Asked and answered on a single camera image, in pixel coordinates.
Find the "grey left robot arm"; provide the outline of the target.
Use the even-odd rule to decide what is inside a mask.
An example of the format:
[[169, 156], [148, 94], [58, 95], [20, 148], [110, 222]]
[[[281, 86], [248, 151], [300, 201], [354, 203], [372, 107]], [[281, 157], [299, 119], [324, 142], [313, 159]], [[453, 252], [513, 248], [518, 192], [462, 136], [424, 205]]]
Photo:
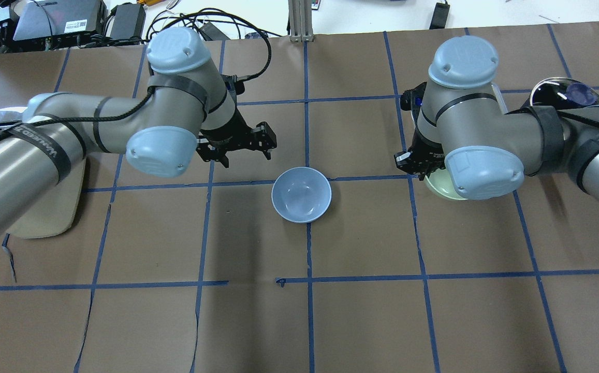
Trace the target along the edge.
[[227, 153], [260, 151], [276, 134], [247, 125], [235, 78], [219, 73], [188, 27], [170, 27], [146, 49], [147, 93], [132, 98], [67, 92], [36, 95], [0, 132], [0, 235], [94, 152], [122, 154], [136, 170], [162, 178], [186, 172], [193, 155], [230, 165]]

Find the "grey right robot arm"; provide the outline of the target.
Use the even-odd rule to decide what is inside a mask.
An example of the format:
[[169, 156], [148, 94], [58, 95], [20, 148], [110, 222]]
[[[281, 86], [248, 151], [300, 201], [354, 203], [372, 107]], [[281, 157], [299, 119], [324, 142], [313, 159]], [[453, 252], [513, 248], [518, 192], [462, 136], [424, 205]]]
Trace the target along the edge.
[[504, 113], [492, 83], [499, 63], [495, 47], [478, 36], [438, 47], [429, 80], [400, 99], [415, 132], [408, 150], [393, 155], [396, 168], [420, 179], [444, 169], [467, 200], [512, 193], [525, 177], [566, 173], [599, 202], [599, 104]]

